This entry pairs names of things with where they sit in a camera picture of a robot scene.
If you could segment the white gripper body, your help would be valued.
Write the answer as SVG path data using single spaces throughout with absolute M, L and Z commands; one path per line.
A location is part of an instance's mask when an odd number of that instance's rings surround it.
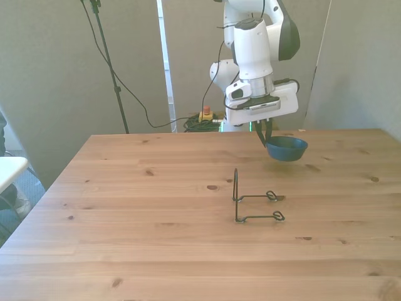
M 230 125 L 240 125 L 295 113 L 298 111 L 297 91 L 298 82 L 287 81 L 276 85 L 265 97 L 226 98 L 226 120 Z

